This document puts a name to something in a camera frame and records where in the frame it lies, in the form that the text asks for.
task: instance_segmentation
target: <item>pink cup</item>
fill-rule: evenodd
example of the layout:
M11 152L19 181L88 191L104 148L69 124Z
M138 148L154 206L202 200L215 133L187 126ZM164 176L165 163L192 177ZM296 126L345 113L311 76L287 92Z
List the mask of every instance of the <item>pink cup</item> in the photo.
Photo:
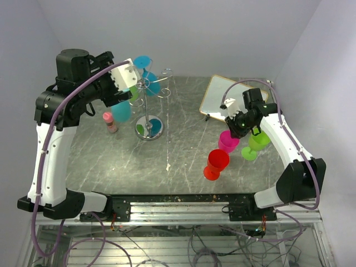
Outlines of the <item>pink cup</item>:
M238 146L239 142L240 139L231 138L230 130L227 130L220 134L217 145L219 146L219 149L224 150L226 153L231 153Z

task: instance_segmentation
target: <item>marble tabletop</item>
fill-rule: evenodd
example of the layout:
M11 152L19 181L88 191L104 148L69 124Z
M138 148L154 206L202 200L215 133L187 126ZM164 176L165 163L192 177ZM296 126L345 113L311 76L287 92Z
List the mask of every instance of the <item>marble tabletop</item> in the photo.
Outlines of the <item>marble tabletop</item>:
M207 156L228 129L224 122L205 121L199 113L209 81L210 77L172 77L169 98L149 97L149 114L165 124L163 135L150 142L135 134L135 122L144 115L141 107L133 108L130 121L118 123L119 130L112 134L102 119L110 109L94 101L97 115L82 116L72 144L67 187L107 194L224 194L270 187L283 172L282 161L272 144L258 152L255 161L244 160L241 149L248 145L248 136L230 154L230 164L218 180L204 178ZM257 83L248 84L269 92Z

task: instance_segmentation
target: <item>white wall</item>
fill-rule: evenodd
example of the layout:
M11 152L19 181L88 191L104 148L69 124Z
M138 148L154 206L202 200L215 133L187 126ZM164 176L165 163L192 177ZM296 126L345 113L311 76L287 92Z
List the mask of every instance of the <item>white wall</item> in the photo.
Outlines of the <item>white wall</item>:
M338 266L355 266L356 1L322 0L276 79L288 124L327 163L320 210Z
M13 267L30 213L16 208L36 158L36 97L53 83L60 44L35 0L0 5L0 266Z
M149 55L154 71L274 78L320 0L38 0L64 48Z

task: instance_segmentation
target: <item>cable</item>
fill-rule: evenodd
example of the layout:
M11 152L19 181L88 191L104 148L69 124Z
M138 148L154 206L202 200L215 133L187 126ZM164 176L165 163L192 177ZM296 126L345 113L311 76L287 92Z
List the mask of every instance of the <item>cable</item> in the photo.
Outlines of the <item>cable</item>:
M111 65L107 68L105 68L104 70L98 72L97 74L95 74L94 76L90 77L87 81L85 81L84 83L82 83L81 85L79 85L73 92L71 92L63 101L62 103L60 103L60 105L57 107L57 109L55 110L52 118L51 118L51 122L50 122L50 126L48 128L48 132L46 135L46 138L43 142L43 146L42 146L42 151L43 153L41 153L41 156L39 157L39 164L38 164L38 173L37 173L37 185L36 185L36 199L34 202L34 207L33 207L33 213L32 213L32 221L31 221L31 239L33 242L33 246L36 249L36 251L38 252L38 254L42 257L48 257L51 256L53 253L56 252L57 248L58 248L58 244L60 242L60 236L61 236L61 231L63 228L63 224L64 224L64 220L61 222L61 226L60 226L60 230L58 232L57 235L57 239L55 242L55 245L52 249L52 251L50 251L50 253L46 254L45 252L43 252L39 246L37 237L36 237L36 217L37 217L37 212L38 212L38 206L39 206L39 202L41 200L41 186L42 186L42 176L43 176L43 169L45 166L45 158L46 158L46 151L48 149L48 145L50 144L50 140L52 137L52 134L55 130L55 123L56 120L58 118L58 115L61 113L61 111L64 109L64 107L69 103L69 101L72 100L73 97L75 97L79 92L81 92L85 87L87 87L89 84L91 84L93 81L95 81L96 79L100 78L101 76L103 76L105 73L108 73L110 70L112 70L113 68L128 64L129 61L123 61L114 65Z
M191 234L191 236L190 236L190 238L189 238L189 241L188 241L188 246L187 246L187 255L188 255L188 261L189 261L189 264L190 264L190 266L191 267L195 267L195 265L196 265L196 263L195 263L195 261L191 261L191 259L190 259L190 244L191 244L191 242L192 242L192 239L193 239L193 235L194 235L194 232ZM214 267L217 267L217 266L219 266L219 267L222 267L221 266L221 261L216 257L216 253L215 252L213 252L212 250L210 250L210 249L208 249L208 248L206 248L207 250L200 250L200 251L198 251L197 253L196 253L196 255L197 254L199 254L199 253L205 253L204 255L210 255L211 257L212 257L212 259L214 260Z
M138 229L138 228L140 228L140 227L141 227L141 226L137 226L137 227L135 227L135 228L133 228L133 229L127 231L127 232L124 232L124 231L122 231L122 232L125 233L125 234L128 234L128 233L130 233L130 232L132 232L132 231L134 231L134 230L136 230L136 229Z
M102 245L101 245L101 248L100 250L98 251L98 253L96 254L96 256L94 257L94 259L91 261L91 263L89 263L89 265L87 267L90 267L92 266L95 261L99 258L100 254L102 253L103 249L104 249L104 245L105 243L109 243L111 245L114 245L116 247L118 247L119 249L121 249L127 256L128 258L128 261L130 262L130 267L132 267L132 261L131 261L131 258L130 258L130 255L127 253L127 251L120 245L114 243L114 242L111 242L111 241L108 241L106 240L106 232L105 232L105 227L104 227L104 224L102 223L102 220L99 218L98 215L96 215L94 212L90 212L91 215L93 215L100 223L101 225L101 228L102 228L102 231L103 231L103 238L85 238L83 240L80 240L78 242L75 242L68 250L67 252L65 253L64 257L63 257L63 266L66 267L67 266L67 258L68 258L68 254L69 252L71 251L71 249L73 249L76 245L80 244L80 243L83 243L83 242L86 242L86 241L91 241L91 240L97 240L97 241L102 241Z
M282 267L284 267L285 261L286 261L287 258L288 258L288 254L290 253L290 251L291 251L292 247L294 246L294 244L295 244L295 242L296 242L297 239L298 239L298 238L296 238L296 239L293 240L293 243L291 244L291 247L289 248L289 250L288 250L286 253L279 255L277 258L275 258L273 261L271 261L266 267L268 267L272 262L278 260L280 257L286 255L286 257L285 257L285 259L284 259L284 261L283 261L283 266L282 266Z
M219 227L220 227L221 229L224 229L224 230L229 231L229 232L231 232L231 233L234 233L234 234L237 234L237 235L241 235L241 236L244 236L244 237L246 237L246 238L248 238L248 239L252 239L252 240L255 240L255 241L259 241L259 242L283 242L283 241L294 240L294 239L298 238L298 237L304 232L301 223L300 223L296 218L292 217L291 215L289 215L289 214L287 214L287 213L285 213L285 212L283 212L283 211L281 211L281 210L275 210L275 212L281 213L281 214L283 214L284 216L287 216L287 217L291 218L292 220L294 220L294 221L296 222L296 224L298 225L298 227L299 227L299 232L298 232L297 234L291 236L290 238L281 238L281 239L259 239L259 238L254 238L254 237L252 237L252 236L246 235L245 233L238 232L238 231L236 231L236 230L234 230L234 229L232 229L232 228L226 227L226 226L221 226L221 225L219 225Z
M239 244L239 246L240 246L240 248L242 247L241 246L241 241L240 241L240 237L238 236L238 244ZM251 264L251 266L254 266L254 264L252 263L252 261L251 261L251 258L249 258L248 256L247 256L247 253L241 248L241 251L243 252L243 254L245 255L245 258L250 262L250 264Z
M132 241L139 249L141 249L141 250L145 253L146 257L149 258L149 260L144 260L144 261L142 261L141 263L137 264L136 267L140 266L141 264L148 263L148 262L151 262L151 263L152 263L152 267L155 267L153 263L159 263L159 264L162 264L162 265L165 266L165 267L169 267L168 264L164 263L163 261L151 259L150 256L148 256L148 254L146 253L146 251L145 251L142 247L140 247L140 246L138 245L138 243L136 243L135 241L133 241L133 239L130 238L130 237L127 235L127 233L125 233L125 232L123 232L123 231L120 231L120 230L119 230L119 232L123 233L128 239L130 239L130 241Z
M266 243L262 243L262 245L263 245L263 247L264 247L264 249L265 249L265 254L264 255L266 255L266 257L265 258L267 258L267 248L266 248Z
M308 207L299 203L295 203L292 202L294 205L303 207L307 210L315 210L318 208L319 203L320 203L320 190L319 190L319 185L318 185L318 181L317 181L317 177L315 175L315 172L311 166L311 164L309 163L308 159L306 158L305 154L303 153L303 151L300 149L298 143L296 142L296 140L293 138L292 134L288 131L288 129L284 126L283 124L283 120L282 120L282 114L281 114L281 109L280 109L280 100L279 100L279 96L276 92L276 90L267 82L261 81L259 79L244 79L244 80L240 80L238 82L233 83L224 93L224 95L222 96L222 100L221 100L221 105L224 104L224 101L226 99L226 95L228 94L228 92L230 91L231 88L233 88L235 85L238 85L240 83L243 82L259 82L262 83L263 85L267 86L272 94L274 95L274 98L276 99L276 104L277 104L277 112L278 112L278 119L279 119L279 123L281 124L282 129L285 131L285 133L288 135L288 137L290 138L291 142L293 143L293 145L295 146L295 148L297 149L297 151L299 152L299 154L301 155L301 157L303 158L310 174L311 174L311 178L313 179L313 183L314 183L314 187L315 187L315 194L316 194L316 199L315 199L315 205L313 207Z
M181 236L179 233L177 233L174 230L159 228L159 226L152 226L152 229L156 230L158 233L162 232L162 233L165 233L165 234L169 234L170 236Z
M179 226L179 229L183 229L183 230L191 230L191 229L194 229L194 226L189 227L189 228L186 228L186 227L184 227L184 226Z
M195 254L193 259L193 266L195 266L198 263L198 260L202 256L211 256L212 259L214 260L214 267L218 267L218 266L222 267L221 261L217 258L217 254L212 249L208 249L208 248L202 248L201 250L199 250L197 254Z
M136 267L139 267L141 264L145 264L145 263L149 263L149 262L159 263L159 264L162 264L165 267L169 267L169 265L164 263L163 261L155 260L155 259L144 260L144 261L140 262L139 264L137 264Z
M140 246L138 245L138 243L136 243L135 241L133 241L133 239L130 238L125 232L120 231L120 230L119 230L119 232L123 233L123 234L125 235L125 237L127 237L128 239L130 239L130 241L133 242L139 249L141 249L141 250L144 252L144 254L146 255L146 257L149 258L150 261L152 262L152 259L150 258L150 256L148 256L148 254L146 253L146 251L145 251L142 247L140 247Z
M294 246L294 247L299 250L298 257L295 257L293 254L291 254L291 255L294 256L294 259L295 259L294 262L297 263L299 261L300 255L301 255L301 249L299 247L297 247L297 246Z
M265 246L265 243L271 245L272 247L269 248L269 249L267 249L266 246ZM256 257L256 258L258 258L258 259L265 259L265 258L267 257L267 252L270 251L270 250L273 249L273 248L277 248L277 246L278 246L280 243L282 243L282 241L281 241L281 242L278 242L278 243L275 244L275 245L272 244L272 243L270 243L270 242L263 242L262 244L264 245L265 252L262 254L261 257L256 256L256 255L255 255L254 257ZM254 243L251 243L251 252L249 251L248 247L246 248L246 251L247 251L249 254L252 254L252 244L254 244Z
M198 228L196 228L196 229L194 230L194 228L193 228L193 231L192 231L192 234L191 234L192 238L190 239L190 246L191 246L191 248L193 249L193 251L194 251L195 254L197 254L198 252L197 252L197 251L194 249L194 247L193 247L193 237L194 237L194 234L199 238L199 240L200 240L200 242L202 243L202 245L204 246L204 248L208 249L208 247L204 244L204 242L203 242L203 240L201 239L200 235L199 235L198 232L196 231L197 229L198 229ZM228 253L218 253L218 252L216 252L216 255L219 256L219 257L224 257L224 256L229 256L229 255L238 255L238 253L234 253L234 252L239 251L239 250L241 250L242 248L234 249L234 250L232 250L232 251L230 251L230 252L228 252Z

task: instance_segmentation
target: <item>red plastic cup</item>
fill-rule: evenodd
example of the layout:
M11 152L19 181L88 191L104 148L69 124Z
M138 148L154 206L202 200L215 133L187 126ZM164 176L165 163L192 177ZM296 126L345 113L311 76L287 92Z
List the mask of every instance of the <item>red plastic cup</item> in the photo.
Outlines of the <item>red plastic cup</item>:
M235 150L235 148L240 143L240 139L231 138L230 130L223 131L220 134L219 141L217 145L219 149L224 150L226 153L231 153Z
M229 154L224 150L215 149L207 157L207 167L204 169L204 176L210 181L214 181L220 176L230 162Z

